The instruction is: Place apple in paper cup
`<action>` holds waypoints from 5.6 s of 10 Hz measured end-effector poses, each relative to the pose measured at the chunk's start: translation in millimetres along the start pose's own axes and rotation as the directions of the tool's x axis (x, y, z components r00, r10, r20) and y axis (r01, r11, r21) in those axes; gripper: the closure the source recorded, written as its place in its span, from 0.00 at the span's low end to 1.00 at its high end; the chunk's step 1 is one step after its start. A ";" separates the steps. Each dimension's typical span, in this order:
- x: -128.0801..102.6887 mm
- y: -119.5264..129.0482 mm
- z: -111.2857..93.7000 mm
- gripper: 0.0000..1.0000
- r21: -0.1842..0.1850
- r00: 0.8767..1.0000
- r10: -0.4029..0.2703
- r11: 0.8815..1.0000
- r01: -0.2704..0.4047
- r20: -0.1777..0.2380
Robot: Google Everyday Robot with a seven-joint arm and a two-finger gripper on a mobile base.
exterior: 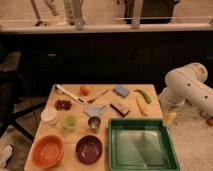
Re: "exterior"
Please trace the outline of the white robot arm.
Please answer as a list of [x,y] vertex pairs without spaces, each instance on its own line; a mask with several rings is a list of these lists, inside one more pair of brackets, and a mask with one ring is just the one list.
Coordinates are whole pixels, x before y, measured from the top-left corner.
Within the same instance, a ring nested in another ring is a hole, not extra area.
[[197,62],[166,74],[166,87],[158,96],[165,126],[172,123],[186,100],[197,105],[208,118],[213,118],[213,88],[205,84],[207,77],[206,67]]

